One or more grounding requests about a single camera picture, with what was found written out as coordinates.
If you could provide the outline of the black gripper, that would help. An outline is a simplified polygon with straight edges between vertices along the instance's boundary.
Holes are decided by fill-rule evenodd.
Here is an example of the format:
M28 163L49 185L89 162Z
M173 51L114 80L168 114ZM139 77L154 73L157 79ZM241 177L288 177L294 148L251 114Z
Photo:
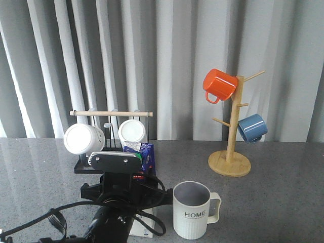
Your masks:
M83 199L97 203L112 200L137 210L173 204L173 190L166 190L153 174L105 172L100 177L100 183L85 183L80 192Z

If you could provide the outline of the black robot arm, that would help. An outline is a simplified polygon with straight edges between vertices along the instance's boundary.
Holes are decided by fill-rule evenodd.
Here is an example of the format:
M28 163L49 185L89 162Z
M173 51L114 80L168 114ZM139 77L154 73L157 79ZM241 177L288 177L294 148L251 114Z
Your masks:
M166 232L165 224L147 209L172 204L172 189L152 174L105 172L100 183L81 189L84 201L50 209L44 217L62 233L60 242L127 242L134 222L154 235ZM68 236L61 211L81 205L99 206L84 236Z

